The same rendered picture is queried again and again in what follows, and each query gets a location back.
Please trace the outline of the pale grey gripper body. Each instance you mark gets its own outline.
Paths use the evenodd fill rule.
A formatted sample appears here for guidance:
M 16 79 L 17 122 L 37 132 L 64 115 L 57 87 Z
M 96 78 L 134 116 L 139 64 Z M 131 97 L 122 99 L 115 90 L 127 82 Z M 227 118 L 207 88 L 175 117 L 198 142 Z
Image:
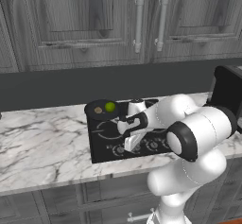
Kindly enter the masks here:
M 147 133 L 143 130 L 132 132 L 130 137 L 125 139 L 124 149 L 128 152 L 132 152 L 134 148 L 140 143 Z

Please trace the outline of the black frying pan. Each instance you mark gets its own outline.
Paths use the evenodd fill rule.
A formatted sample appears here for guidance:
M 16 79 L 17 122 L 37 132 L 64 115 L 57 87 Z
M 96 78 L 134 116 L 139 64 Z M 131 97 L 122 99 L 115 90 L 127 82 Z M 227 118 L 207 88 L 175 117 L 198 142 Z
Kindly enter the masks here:
M 113 102 L 115 104 L 115 110 L 113 112 L 107 112 L 105 110 L 105 104 L 107 102 Z M 102 109 L 102 113 L 96 113 L 96 107 L 100 107 Z M 91 119 L 98 121 L 108 121 L 116 118 L 120 114 L 120 106 L 117 102 L 111 101 L 109 99 L 98 99 L 88 103 L 85 106 L 84 111 L 86 115 Z

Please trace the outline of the black hob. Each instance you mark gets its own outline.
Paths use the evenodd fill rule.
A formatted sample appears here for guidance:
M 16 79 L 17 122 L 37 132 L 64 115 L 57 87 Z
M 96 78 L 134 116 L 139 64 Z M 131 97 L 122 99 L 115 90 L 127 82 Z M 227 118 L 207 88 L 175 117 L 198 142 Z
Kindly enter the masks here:
M 154 129 L 153 131 L 148 132 L 132 152 L 125 150 L 123 156 L 115 156 L 112 152 L 112 149 L 115 146 L 124 146 L 125 144 L 125 139 L 118 132 L 116 126 L 119 116 L 136 114 L 142 109 L 149 108 L 157 102 L 158 100 L 156 98 L 145 99 L 144 101 L 135 101 L 135 103 L 141 103 L 140 107 L 130 107 L 128 101 L 117 102 L 120 106 L 120 114 L 116 118 L 108 121 L 94 120 L 86 115 L 92 163 L 105 163 L 110 161 L 169 153 L 171 149 L 164 147 L 162 143 L 162 140 L 165 139 L 166 136 L 166 131 L 164 129 Z M 150 140 L 155 141 L 159 145 L 156 150 L 150 150 L 147 148 L 147 144 Z

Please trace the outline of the grey drawer front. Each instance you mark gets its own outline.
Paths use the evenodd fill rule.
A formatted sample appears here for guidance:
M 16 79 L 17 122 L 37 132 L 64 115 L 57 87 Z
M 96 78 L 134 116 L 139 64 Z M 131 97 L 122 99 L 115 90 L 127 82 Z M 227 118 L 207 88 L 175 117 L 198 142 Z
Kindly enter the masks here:
M 149 193 L 147 173 L 132 176 L 92 181 L 83 184 L 88 202 L 126 198 Z

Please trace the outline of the grey oven-height base door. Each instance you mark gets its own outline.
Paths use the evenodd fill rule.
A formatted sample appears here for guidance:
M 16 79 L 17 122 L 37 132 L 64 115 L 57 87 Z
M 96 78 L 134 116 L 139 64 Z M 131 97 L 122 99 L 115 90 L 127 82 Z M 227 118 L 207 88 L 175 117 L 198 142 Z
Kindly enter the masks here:
M 150 209 L 156 208 L 158 203 L 159 200 L 154 198 L 103 209 L 102 224 L 146 224 L 145 219 L 128 222 L 129 213 L 132 213 L 133 217 L 151 215 Z

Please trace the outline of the grey base cupboard door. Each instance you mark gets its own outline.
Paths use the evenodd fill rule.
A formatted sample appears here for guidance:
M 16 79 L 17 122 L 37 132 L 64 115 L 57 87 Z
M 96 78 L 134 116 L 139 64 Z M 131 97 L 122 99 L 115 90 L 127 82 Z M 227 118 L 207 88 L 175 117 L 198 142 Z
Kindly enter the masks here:
M 43 224 L 39 192 L 0 197 L 0 224 Z
M 42 190 L 42 197 L 50 224 L 80 224 L 73 185 Z

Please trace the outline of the grey base cupboard run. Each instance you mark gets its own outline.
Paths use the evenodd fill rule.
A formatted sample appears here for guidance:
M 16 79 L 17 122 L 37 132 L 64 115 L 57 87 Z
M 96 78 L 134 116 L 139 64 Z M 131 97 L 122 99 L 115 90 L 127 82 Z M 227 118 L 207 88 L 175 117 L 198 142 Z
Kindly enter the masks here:
M 227 161 L 225 172 L 186 202 L 186 216 L 193 224 L 221 224 L 242 218 L 242 157 Z

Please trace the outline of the black countertop appliance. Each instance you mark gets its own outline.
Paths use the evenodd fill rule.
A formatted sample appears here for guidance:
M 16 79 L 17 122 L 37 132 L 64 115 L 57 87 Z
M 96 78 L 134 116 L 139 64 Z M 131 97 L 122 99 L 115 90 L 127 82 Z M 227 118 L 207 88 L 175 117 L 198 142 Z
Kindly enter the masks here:
M 242 118 L 242 66 L 218 66 L 214 72 L 212 94 L 207 104 L 223 106 Z

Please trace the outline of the grey wood wall cupboard door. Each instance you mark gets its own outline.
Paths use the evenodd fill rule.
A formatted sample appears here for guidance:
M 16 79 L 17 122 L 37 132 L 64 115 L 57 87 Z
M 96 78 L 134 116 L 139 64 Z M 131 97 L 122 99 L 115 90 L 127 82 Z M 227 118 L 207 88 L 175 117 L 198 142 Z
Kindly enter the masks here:
M 18 71 L 18 64 L 10 40 L 6 18 L 0 4 L 0 74 Z
M 148 0 L 149 63 L 242 56 L 242 0 L 169 0 L 164 46 L 158 52 L 160 14 L 159 0 Z
M 18 72 L 141 64 L 135 0 L 0 0 Z

